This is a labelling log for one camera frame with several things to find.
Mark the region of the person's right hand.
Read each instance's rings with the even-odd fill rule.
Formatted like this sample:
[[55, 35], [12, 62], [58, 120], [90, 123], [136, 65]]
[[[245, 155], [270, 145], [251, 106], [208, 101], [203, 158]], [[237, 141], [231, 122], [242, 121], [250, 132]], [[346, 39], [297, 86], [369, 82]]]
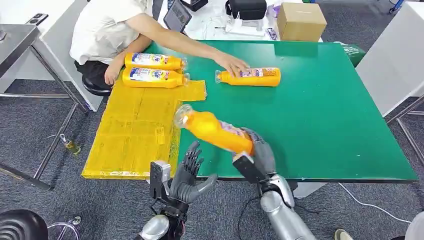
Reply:
[[104, 81], [108, 86], [113, 86], [115, 84], [115, 81], [117, 80], [120, 72], [121, 72], [122, 66], [121, 65], [115, 65], [110, 64], [104, 73]]

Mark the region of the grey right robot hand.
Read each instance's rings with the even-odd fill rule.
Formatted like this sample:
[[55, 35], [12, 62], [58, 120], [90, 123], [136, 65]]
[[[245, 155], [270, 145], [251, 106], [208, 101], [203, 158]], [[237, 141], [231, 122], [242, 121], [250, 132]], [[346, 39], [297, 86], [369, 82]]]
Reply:
[[260, 136], [254, 130], [251, 130], [247, 127], [241, 128], [245, 131], [250, 137], [253, 143], [253, 154], [252, 158], [254, 161], [254, 165], [264, 174], [268, 176], [275, 175], [276, 172], [276, 162], [274, 153], [268, 142], [264, 140], [262, 136]]

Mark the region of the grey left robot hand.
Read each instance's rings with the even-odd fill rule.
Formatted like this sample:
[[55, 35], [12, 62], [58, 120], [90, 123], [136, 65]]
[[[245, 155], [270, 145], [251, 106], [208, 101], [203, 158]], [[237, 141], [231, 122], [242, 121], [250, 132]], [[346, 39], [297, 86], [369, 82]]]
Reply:
[[199, 157], [202, 150], [199, 141], [194, 141], [184, 154], [173, 177], [169, 196], [186, 204], [194, 202], [199, 196], [207, 193], [215, 186], [218, 175], [212, 174], [203, 182], [196, 182], [203, 157]]

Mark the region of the person's left hand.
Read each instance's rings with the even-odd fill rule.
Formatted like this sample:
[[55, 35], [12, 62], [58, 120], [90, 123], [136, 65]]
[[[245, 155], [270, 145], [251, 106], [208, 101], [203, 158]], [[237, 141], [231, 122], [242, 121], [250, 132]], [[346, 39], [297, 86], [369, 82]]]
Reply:
[[247, 72], [251, 67], [243, 60], [224, 52], [214, 54], [212, 58], [218, 65], [225, 68], [233, 77], [240, 77], [242, 72]]

